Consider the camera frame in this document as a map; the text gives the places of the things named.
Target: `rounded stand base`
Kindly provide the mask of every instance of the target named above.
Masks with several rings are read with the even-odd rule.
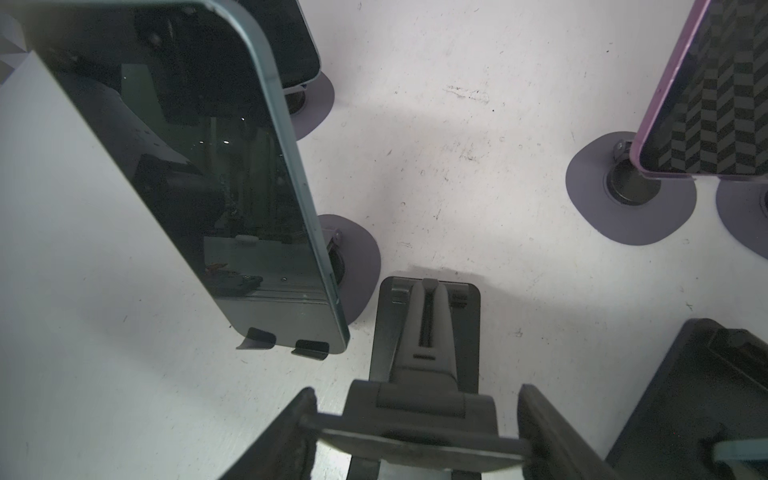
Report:
[[[368,230],[344,217],[320,215],[319,220],[324,230],[341,233],[341,240],[336,244],[344,272],[339,283],[339,298],[349,325],[366,308],[379,284],[382,269],[379,245]]]
[[[297,140],[309,135],[326,119],[336,96],[331,80],[322,72],[306,85],[303,94],[303,100],[297,101],[297,104],[300,104],[298,111],[290,116]]]
[[[576,210],[595,230],[624,245],[649,245],[668,237],[690,218],[696,186],[691,179],[653,180],[649,200],[642,204],[619,201],[610,192],[612,176],[627,172],[614,170],[614,147],[633,138],[632,132],[618,131],[582,148],[565,172],[565,188]],[[631,187],[636,181],[630,178],[625,184]]]
[[[746,248],[768,259],[768,185],[721,180],[715,203],[723,225]]]

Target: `round pivot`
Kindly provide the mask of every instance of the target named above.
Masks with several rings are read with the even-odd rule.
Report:
[[[302,91],[286,95],[288,112],[297,140],[309,135],[326,119],[333,107],[334,97],[333,84],[322,72],[314,81],[306,84]]]
[[[696,206],[690,178],[652,180],[629,160],[634,133],[606,134],[582,148],[565,172],[565,188],[591,226],[625,245],[649,245],[683,226]]]
[[[736,240],[768,258],[768,185],[721,180],[715,203],[717,213]]]
[[[320,215],[323,230],[334,232],[329,249],[346,323],[354,322],[368,305],[382,269],[379,245],[368,230],[338,215]]]

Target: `white surface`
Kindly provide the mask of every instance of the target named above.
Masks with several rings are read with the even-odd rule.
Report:
[[[382,278],[479,287],[502,434],[533,382],[605,455],[686,319],[768,338],[768,263],[723,228],[716,180],[648,247],[565,192],[578,150],[637,128],[691,3],[303,2],[336,88],[300,142],[317,210],[371,231]],[[0,88],[0,145],[0,477],[216,478],[302,387],[340,412],[366,376],[375,302],[324,362],[235,350],[36,58]],[[322,448],[314,478],[347,462]]]

